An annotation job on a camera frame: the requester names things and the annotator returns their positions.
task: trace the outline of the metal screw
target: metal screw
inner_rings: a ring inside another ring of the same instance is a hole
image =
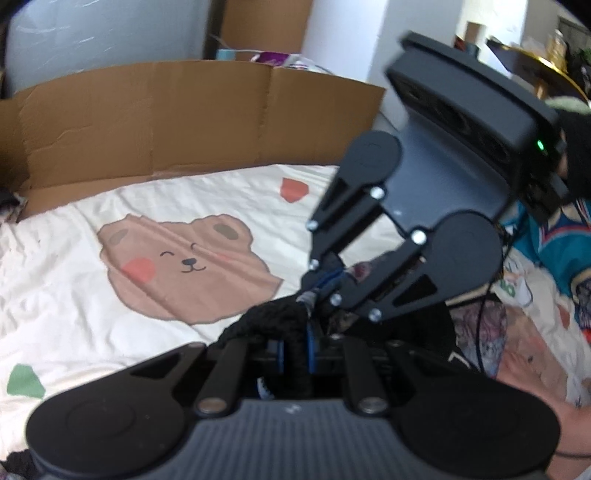
[[[382,312],[378,309],[371,309],[369,311],[369,321],[372,323],[378,323],[382,320]]]
[[[223,412],[227,406],[228,404],[225,400],[222,400],[221,398],[217,397],[212,397],[204,398],[201,402],[199,402],[197,408],[201,413],[204,413],[205,415],[215,415],[216,413]]]
[[[315,232],[318,230],[318,222],[316,220],[310,220],[307,224],[306,224],[306,229],[309,232]]]
[[[339,293],[333,293],[330,296],[330,304],[333,307],[338,307],[341,303],[343,303],[343,297],[341,297]]]
[[[388,409],[388,402],[379,397],[364,398],[359,402],[359,409],[368,415],[382,413]]]
[[[382,200],[386,196],[386,192],[381,187],[373,187],[369,191],[369,195],[374,200]]]
[[[410,238],[417,245],[424,245],[427,243],[427,234],[422,230],[415,230],[411,233]]]

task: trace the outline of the black cable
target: black cable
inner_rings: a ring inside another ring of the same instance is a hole
[[[522,233],[521,231],[523,230],[523,228],[527,222],[527,219],[528,219],[527,213],[523,213],[521,215],[519,221],[517,222],[517,226],[515,227],[515,231],[513,232],[513,235],[511,236],[511,240],[509,240],[509,243],[507,244],[507,250],[505,251],[505,255],[503,255],[503,262],[501,263],[501,271],[503,271],[503,268],[505,266],[505,262],[507,261],[507,258],[509,257],[509,252],[511,252],[511,249],[513,249],[513,245],[515,245],[515,242],[521,236],[521,233]],[[484,315],[486,301],[491,294],[492,286],[495,284],[496,277],[497,277],[497,274],[495,274],[495,276],[491,278],[491,281],[488,284],[488,288],[486,289],[486,293],[482,297],[482,302],[480,304],[480,310],[478,311],[478,319],[476,320],[476,338],[475,338],[476,360],[478,362],[478,369],[480,370],[480,373],[483,373],[483,374],[485,374],[486,372],[484,370],[484,362],[482,361],[482,349],[480,347],[480,330],[482,328],[482,316]]]
[[[554,452],[554,455],[561,458],[566,458],[570,460],[591,460],[591,455],[586,453],[578,454],[578,453],[565,453],[565,452]]]

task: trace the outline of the bear print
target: bear print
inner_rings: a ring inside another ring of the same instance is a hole
[[[230,215],[191,223],[128,215],[98,237],[121,302],[155,319],[214,323],[271,300],[282,282],[252,252],[249,228]]]

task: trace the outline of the green shape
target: green shape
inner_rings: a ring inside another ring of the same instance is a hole
[[[41,384],[31,365],[16,364],[8,378],[6,393],[8,395],[43,398],[45,396],[45,387]]]

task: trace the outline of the bed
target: bed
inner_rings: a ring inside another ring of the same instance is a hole
[[[3,225],[0,458],[26,448],[24,425],[42,399],[211,343],[249,306],[295,292],[308,263],[304,225],[333,171],[275,165],[156,180]],[[399,241],[382,219],[344,259]]]

